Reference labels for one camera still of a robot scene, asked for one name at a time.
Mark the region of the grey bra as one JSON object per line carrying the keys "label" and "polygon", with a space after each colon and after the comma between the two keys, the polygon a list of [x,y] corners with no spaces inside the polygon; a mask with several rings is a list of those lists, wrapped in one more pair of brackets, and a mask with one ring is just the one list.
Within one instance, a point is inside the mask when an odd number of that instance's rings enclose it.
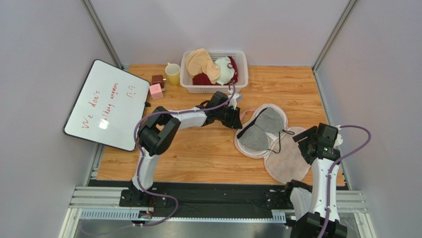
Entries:
{"label": "grey bra", "polygon": [[263,105],[254,112],[251,119],[236,132],[235,145],[245,154],[280,153],[281,146],[273,150],[274,142],[281,142],[283,135],[295,135],[288,127],[286,113],[276,105]]}

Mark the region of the floral pink laundry bag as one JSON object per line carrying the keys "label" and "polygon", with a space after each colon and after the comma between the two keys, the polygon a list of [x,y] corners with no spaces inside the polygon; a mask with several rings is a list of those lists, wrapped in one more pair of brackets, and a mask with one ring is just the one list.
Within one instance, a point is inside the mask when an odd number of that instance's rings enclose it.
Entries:
{"label": "floral pink laundry bag", "polygon": [[[302,127],[289,127],[288,125],[287,127],[293,132],[295,132],[295,135],[306,130]],[[236,149],[246,157],[249,157],[251,159],[261,159],[263,161],[264,168],[269,174],[269,176],[280,183],[286,184],[293,179],[302,180],[307,175],[311,167],[302,157],[300,149],[298,148],[298,143],[294,142],[293,136],[295,135],[283,135],[280,143],[274,142],[272,144],[271,148],[273,150],[277,150],[278,146],[281,146],[280,153],[278,154],[267,151],[264,154],[258,153],[257,156],[251,156],[250,154],[243,153],[235,144],[234,145]]]}

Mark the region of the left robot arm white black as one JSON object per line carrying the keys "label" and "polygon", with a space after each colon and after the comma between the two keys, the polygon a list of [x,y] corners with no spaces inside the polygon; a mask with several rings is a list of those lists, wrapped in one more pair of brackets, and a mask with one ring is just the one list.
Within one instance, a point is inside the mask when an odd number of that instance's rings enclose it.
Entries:
{"label": "left robot arm white black", "polygon": [[153,199],[159,197],[149,189],[154,183],[160,156],[169,149],[179,130],[207,126],[215,121],[229,129],[242,128],[237,106],[242,95],[233,90],[229,93],[217,91],[210,100],[184,111],[169,111],[160,106],[141,119],[134,134],[140,151],[139,162],[130,186],[121,193],[121,207],[151,206]]}

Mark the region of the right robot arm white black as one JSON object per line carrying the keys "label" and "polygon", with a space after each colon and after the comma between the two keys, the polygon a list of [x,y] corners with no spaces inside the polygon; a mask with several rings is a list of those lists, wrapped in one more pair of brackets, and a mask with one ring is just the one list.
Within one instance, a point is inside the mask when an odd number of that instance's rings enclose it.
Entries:
{"label": "right robot arm white black", "polygon": [[336,204],[336,184],[340,158],[334,146],[338,128],[320,123],[293,137],[302,157],[313,171],[313,185],[291,180],[285,186],[296,222],[292,238],[345,238],[348,228],[340,223]]}

